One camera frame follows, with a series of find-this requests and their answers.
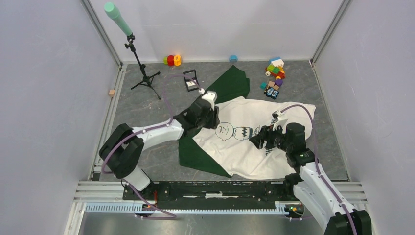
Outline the white and green t-shirt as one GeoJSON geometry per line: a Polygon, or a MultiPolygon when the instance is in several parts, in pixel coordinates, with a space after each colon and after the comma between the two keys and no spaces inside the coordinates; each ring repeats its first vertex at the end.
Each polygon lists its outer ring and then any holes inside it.
{"type": "Polygon", "coordinates": [[[306,137],[311,136],[310,119],[316,109],[313,104],[248,99],[250,80],[235,66],[213,82],[209,90],[218,95],[220,123],[216,129],[203,128],[179,140],[181,166],[225,177],[239,175],[249,180],[279,179],[294,172],[283,151],[258,149],[249,139],[262,126],[274,122],[274,111],[282,111],[288,123],[302,124],[306,137]]]}

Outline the black clear brooch case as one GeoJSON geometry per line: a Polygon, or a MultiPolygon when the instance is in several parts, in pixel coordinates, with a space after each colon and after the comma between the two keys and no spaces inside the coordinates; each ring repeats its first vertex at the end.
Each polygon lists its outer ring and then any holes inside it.
{"type": "Polygon", "coordinates": [[[184,71],[183,76],[184,76],[184,83],[185,83],[185,86],[186,86],[186,89],[187,89],[188,92],[195,91],[195,90],[199,89],[199,82],[198,82],[198,79],[197,79],[197,72],[196,72],[195,69],[184,71]],[[197,85],[197,88],[189,89],[187,87],[187,84],[186,84],[187,81],[194,82],[197,85]]]}

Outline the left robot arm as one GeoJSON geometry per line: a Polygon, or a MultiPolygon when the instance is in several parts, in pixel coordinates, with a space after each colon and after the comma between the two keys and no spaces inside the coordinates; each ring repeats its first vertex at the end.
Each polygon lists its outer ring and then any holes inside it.
{"type": "Polygon", "coordinates": [[[198,97],[187,109],[172,118],[150,126],[130,127],[120,124],[99,150],[116,178],[125,180],[141,199],[154,193],[150,178],[138,166],[142,151],[168,141],[177,141],[196,134],[203,128],[215,129],[219,124],[219,108],[215,92],[198,97]]]}

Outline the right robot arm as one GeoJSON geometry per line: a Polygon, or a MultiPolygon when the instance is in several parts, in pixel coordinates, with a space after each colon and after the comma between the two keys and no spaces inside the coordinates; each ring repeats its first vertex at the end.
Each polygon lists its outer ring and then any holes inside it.
{"type": "Polygon", "coordinates": [[[310,211],[325,235],[370,235],[371,217],[358,210],[340,193],[323,172],[314,152],[307,148],[305,127],[299,123],[262,126],[250,142],[257,148],[277,148],[285,152],[295,173],[283,181],[283,195],[299,199],[310,211]]]}

